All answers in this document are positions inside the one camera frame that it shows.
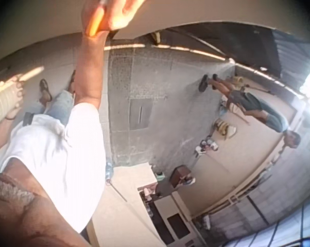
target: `person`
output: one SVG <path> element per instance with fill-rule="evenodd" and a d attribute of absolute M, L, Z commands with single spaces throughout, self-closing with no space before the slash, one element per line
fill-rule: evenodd
<path fill-rule="evenodd" d="M 90 246 L 78 233 L 105 186 L 106 155 L 99 122 L 102 64 L 109 31 L 128 25 L 143 0 L 88 0 L 68 122 L 35 114 L 0 147 L 0 246 Z M 85 34 L 105 10 L 95 36 Z M 10 116 L 5 121 L 12 121 Z"/>
<path fill-rule="evenodd" d="M 289 130 L 288 120 L 266 101 L 251 93 L 235 90 L 234 86 L 224 80 L 220 80 L 216 74 L 210 79 L 204 75 L 200 85 L 211 85 L 227 97 L 227 107 L 231 103 L 237 105 L 246 116 L 252 116 L 267 127 L 278 133 L 284 134 L 284 145 L 290 148 L 297 148 L 301 137 L 298 133 Z"/>

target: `orange object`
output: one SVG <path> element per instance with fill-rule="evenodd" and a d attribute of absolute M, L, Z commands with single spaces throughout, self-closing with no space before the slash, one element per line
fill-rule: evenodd
<path fill-rule="evenodd" d="M 88 27 L 87 27 L 87 35 L 90 37 L 94 37 L 97 34 L 98 28 L 100 26 L 100 23 L 102 21 L 102 18 L 104 17 L 105 10 L 102 6 L 99 6 L 96 11 L 94 12 Z"/>

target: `concrete floor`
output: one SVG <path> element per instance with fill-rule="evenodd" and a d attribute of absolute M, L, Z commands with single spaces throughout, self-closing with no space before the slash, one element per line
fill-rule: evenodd
<path fill-rule="evenodd" d="M 199 93 L 198 84 L 205 73 L 232 76 L 233 64 L 149 47 L 112 50 L 108 69 L 116 165 L 149 162 L 167 177 L 181 164 L 193 165 L 194 149 L 209 133 L 220 99 L 212 90 Z"/>

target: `white t-shirt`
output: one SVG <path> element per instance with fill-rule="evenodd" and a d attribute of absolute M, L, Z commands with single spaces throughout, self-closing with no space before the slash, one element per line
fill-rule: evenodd
<path fill-rule="evenodd" d="M 48 115 L 22 122 L 0 149 L 0 172 L 10 158 L 26 165 L 59 213 L 80 233 L 95 211 L 105 185 L 106 155 L 97 109 L 80 103 L 67 126 Z"/>

